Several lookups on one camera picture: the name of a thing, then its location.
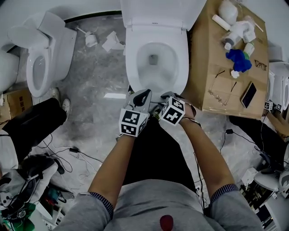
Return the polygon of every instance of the blue plush toy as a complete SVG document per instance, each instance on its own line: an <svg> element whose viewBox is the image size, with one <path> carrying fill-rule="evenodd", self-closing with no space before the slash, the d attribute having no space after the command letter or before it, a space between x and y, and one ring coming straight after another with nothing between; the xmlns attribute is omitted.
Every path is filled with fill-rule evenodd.
<svg viewBox="0 0 289 231"><path fill-rule="evenodd" d="M252 67L250 60L246 59L242 50L231 49L230 52L226 53L226 57L234 62L233 69L235 71L244 73Z"/></svg>

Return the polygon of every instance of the white toilet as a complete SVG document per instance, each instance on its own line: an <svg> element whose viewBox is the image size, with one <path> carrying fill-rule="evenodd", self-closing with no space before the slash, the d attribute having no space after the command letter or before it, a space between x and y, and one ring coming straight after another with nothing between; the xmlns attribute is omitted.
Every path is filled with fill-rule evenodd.
<svg viewBox="0 0 289 231"><path fill-rule="evenodd" d="M121 0L126 27L126 73L136 92L151 89L152 101L181 94L189 73L186 31L206 0Z"/></svg>
<svg viewBox="0 0 289 231"><path fill-rule="evenodd" d="M269 77L274 76L272 101L281 105L280 110L286 110L289 105L289 63L269 63L269 70Z"/></svg>
<svg viewBox="0 0 289 231"><path fill-rule="evenodd" d="M50 12L29 17L22 26L8 31L9 39L28 49L27 84L34 97L44 95L53 81L64 79L69 71L77 32Z"/></svg>

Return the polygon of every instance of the toilet lid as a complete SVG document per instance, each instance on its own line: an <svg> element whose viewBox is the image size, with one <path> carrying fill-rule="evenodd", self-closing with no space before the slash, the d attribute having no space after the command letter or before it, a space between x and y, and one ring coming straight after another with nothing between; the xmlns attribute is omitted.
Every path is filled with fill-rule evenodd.
<svg viewBox="0 0 289 231"><path fill-rule="evenodd" d="M206 0L121 0L125 27L132 24L180 26L190 30Z"/></svg>
<svg viewBox="0 0 289 231"><path fill-rule="evenodd" d="M39 30L25 26L15 26L9 29L8 38L15 45L30 48L33 46L47 48L49 39Z"/></svg>

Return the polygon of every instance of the smartphone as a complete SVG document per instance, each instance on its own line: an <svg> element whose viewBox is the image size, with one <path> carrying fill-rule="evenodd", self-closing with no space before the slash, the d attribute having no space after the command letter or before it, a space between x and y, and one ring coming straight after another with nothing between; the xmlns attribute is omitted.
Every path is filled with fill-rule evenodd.
<svg viewBox="0 0 289 231"><path fill-rule="evenodd" d="M257 92L257 89L255 85L252 82L250 82L249 87L247 88L247 90L245 91L245 93L243 94L241 98L241 103L245 108L249 107L256 92Z"/></svg>

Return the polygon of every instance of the sneaker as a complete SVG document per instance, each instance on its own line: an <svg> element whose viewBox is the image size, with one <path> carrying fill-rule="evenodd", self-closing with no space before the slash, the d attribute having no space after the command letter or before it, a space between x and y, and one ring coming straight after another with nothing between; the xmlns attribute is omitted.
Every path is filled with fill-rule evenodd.
<svg viewBox="0 0 289 231"><path fill-rule="evenodd" d="M59 105L60 105L60 94L59 94L58 88L52 89L52 98L57 99L57 101L59 102Z"/></svg>
<svg viewBox="0 0 289 231"><path fill-rule="evenodd" d="M62 109L66 112L66 121L67 121L68 116L70 114L70 110L71 110L71 103L69 99L65 99L63 101Z"/></svg>

